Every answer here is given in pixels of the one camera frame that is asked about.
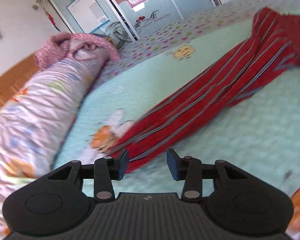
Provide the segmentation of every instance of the light blue bedsheet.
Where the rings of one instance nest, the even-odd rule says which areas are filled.
[[[189,43],[196,50],[189,59],[177,61],[160,54],[101,85],[85,99],[54,167],[78,158],[90,135],[113,111],[123,108],[122,121],[137,120],[250,36],[250,29],[251,21],[244,21],[206,34]],[[203,163],[225,159],[291,195],[300,184],[300,69],[286,71],[253,97],[223,110],[174,149]],[[183,182],[173,181],[162,154],[113,185],[116,194],[180,194]],[[203,188],[209,194],[212,182],[204,182]],[[92,196],[91,180],[85,181],[83,191]]]

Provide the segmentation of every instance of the folded blanket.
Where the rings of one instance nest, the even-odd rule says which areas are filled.
[[[109,151],[130,152],[131,172],[206,125],[223,108],[251,97],[300,65],[300,16],[269,8],[253,19],[252,35],[138,120]]]
[[[115,46],[104,38],[87,33],[60,33],[51,36],[35,54],[36,64],[42,70],[65,57],[79,60],[87,60],[96,57],[94,55],[89,55],[87,58],[78,58],[76,52],[82,47],[91,51],[95,50],[97,47],[102,47],[106,49],[111,60],[117,61],[120,59],[120,55]]]

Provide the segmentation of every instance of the metal screw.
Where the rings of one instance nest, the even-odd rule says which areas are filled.
[[[109,191],[100,191],[97,193],[97,198],[98,199],[108,199],[111,198],[112,194]]]
[[[195,190],[188,190],[184,193],[186,198],[198,198],[200,196],[200,193]]]

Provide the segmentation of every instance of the bedsheet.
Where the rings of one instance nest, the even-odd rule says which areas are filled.
[[[300,9],[300,0],[236,0],[180,22],[171,23],[146,38],[134,43],[126,43],[119,50],[121,60],[105,66],[94,88],[164,51],[225,26],[252,20],[257,11],[265,6],[281,13],[288,13]]]

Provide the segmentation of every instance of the poster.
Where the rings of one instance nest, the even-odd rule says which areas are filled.
[[[74,0],[67,8],[85,33],[92,33],[110,21],[96,0]]]

